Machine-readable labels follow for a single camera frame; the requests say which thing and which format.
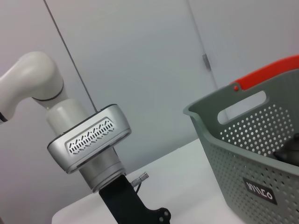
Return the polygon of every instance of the gray laundry basket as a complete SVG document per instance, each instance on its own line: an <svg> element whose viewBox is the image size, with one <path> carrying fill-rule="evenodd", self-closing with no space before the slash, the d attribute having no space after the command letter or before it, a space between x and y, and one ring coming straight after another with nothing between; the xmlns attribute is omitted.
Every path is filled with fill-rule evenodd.
<svg viewBox="0 0 299 224"><path fill-rule="evenodd" d="M228 206L248 224L299 224L299 167L268 157L299 132L299 56L235 81L184 109ZM266 101L225 124L218 113L260 91Z"/></svg>

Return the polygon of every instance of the basket handle hole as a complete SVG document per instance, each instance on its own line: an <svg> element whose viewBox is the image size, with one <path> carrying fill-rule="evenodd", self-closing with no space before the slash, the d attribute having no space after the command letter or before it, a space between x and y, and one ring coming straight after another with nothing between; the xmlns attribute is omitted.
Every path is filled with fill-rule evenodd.
<svg viewBox="0 0 299 224"><path fill-rule="evenodd" d="M230 122L235 117L240 116L241 114L247 113L252 109L263 104L267 99L266 93L264 91L260 91L250 97L247 97L238 103L229 106L228 108L222 110L218 114L218 122L220 124L226 124Z"/></svg>

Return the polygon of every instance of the white tabletop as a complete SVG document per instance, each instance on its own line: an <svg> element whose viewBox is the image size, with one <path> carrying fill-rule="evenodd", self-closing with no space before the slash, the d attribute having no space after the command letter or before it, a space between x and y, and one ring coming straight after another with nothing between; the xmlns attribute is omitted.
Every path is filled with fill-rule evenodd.
<svg viewBox="0 0 299 224"><path fill-rule="evenodd" d="M129 174L144 172L139 197L146 207L171 212L171 224L244 224L226 205L199 140ZM57 212L52 224L117 224L98 194L88 195Z"/></svg>

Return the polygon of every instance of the cable connector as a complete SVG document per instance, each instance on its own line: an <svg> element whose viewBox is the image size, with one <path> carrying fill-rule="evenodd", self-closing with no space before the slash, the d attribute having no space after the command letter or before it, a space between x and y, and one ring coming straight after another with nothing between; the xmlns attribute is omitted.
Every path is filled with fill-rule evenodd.
<svg viewBox="0 0 299 224"><path fill-rule="evenodd" d="M131 185L134 187L138 186L139 184L141 184L143 181L145 181L146 179L148 179L150 176L147 174L147 172L144 172L144 174L142 174L140 177L136 178L135 180L133 180L131 182Z"/></svg>

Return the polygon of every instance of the basket logo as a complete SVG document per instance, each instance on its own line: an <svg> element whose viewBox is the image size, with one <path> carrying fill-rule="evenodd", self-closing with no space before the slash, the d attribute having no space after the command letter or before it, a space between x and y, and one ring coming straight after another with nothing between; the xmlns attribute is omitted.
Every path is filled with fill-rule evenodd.
<svg viewBox="0 0 299 224"><path fill-rule="evenodd" d="M243 177L245 187L250 193L277 205L273 190Z"/></svg>

